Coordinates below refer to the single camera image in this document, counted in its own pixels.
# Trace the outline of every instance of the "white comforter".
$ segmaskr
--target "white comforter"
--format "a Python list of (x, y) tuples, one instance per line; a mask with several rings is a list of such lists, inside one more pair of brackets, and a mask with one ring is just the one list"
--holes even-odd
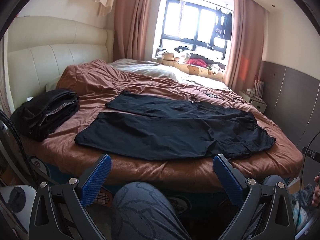
[(175, 67), (161, 65), (156, 62), (138, 61), (125, 58), (110, 63), (109, 65), (125, 72), (133, 72), (151, 77), (171, 78), (180, 83), (197, 84), (212, 89), (229, 90), (229, 88), (220, 81), (189, 75)]

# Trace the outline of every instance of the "wainscoting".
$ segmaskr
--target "wainscoting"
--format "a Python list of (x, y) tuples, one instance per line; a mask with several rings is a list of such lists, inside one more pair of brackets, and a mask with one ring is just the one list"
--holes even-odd
[[(266, 61), (261, 63), (261, 80), (264, 82), (263, 100), (267, 103), (266, 117), (274, 121), (299, 150), (307, 147), (320, 131), (320, 81)], [(320, 152), (320, 135), (310, 148)], [(320, 164), (311, 159), (306, 164), (312, 168), (309, 172), (305, 168), (303, 181), (310, 183), (319, 175)]]

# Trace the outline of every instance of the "clothes rod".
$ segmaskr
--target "clothes rod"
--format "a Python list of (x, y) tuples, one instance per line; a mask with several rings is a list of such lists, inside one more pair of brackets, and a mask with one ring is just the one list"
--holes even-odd
[(221, 6), (221, 5), (219, 5), (219, 4), (213, 3), (213, 2), (208, 2), (208, 1), (206, 1), (206, 0), (199, 0), (199, 1), (203, 1), (203, 2), (207, 2), (207, 3), (211, 3), (211, 4), (214, 4), (214, 5), (216, 5), (216, 6), (219, 6), (219, 7), (221, 7), (221, 8), (225, 8), (225, 9), (227, 9), (227, 10), (229, 10), (229, 11), (233, 12), (233, 10), (231, 10), (231, 9), (229, 9), (229, 8), (227, 8), (227, 7)]

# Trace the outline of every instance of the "brown blanket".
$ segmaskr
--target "brown blanket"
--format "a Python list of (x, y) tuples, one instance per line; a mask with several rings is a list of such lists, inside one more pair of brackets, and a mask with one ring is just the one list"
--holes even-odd
[[(79, 176), (99, 158), (101, 151), (78, 146), (74, 138), (92, 123), (99, 112), (110, 111), (106, 109), (105, 103), (113, 100), (122, 90), (178, 100), (196, 99), (251, 111), (258, 125), (275, 137), (276, 143), (268, 151), (231, 161), (246, 177), (263, 179), (272, 174), (283, 178), (292, 177), (298, 174), (302, 165), (302, 154), (280, 128), (231, 91), (210, 89), (207, 92), (206, 87), (177, 83), (172, 79), (121, 72), (102, 60), (67, 67), (57, 88), (77, 92), (80, 96), (80, 110), (43, 142), (25, 139), (25, 146), (29, 155), (36, 155), (44, 162), (58, 166), (62, 172)], [(206, 92), (218, 98), (210, 98)], [(158, 187), (189, 192), (214, 192), (217, 187), (221, 187), (212, 169), (212, 157), (150, 162), (116, 154), (110, 156), (112, 169), (106, 184), (147, 181)]]

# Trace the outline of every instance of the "person's leg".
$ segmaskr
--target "person's leg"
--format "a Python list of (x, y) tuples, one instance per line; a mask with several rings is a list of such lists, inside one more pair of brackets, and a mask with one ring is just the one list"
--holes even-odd
[[(282, 179), (280, 176), (277, 176), (277, 175), (271, 175), (269, 177), (266, 177), (261, 184), (267, 185), (267, 186), (275, 186), (278, 182), (282, 182), (287, 189), (287, 184), (285, 183), (284, 179)], [(259, 219), (262, 215), (263, 207), (264, 207), (264, 204), (260, 204), (258, 206), (258, 208), (257, 208), (257, 210), (251, 220), (250, 226), (248, 227), (246, 233), (244, 234), (244, 236), (242, 238), (243, 240), (249, 240), (252, 237), (252, 234), (255, 232), (255, 229), (259, 223)]]
[(113, 240), (191, 240), (167, 198), (145, 182), (132, 182), (116, 193), (112, 217)]

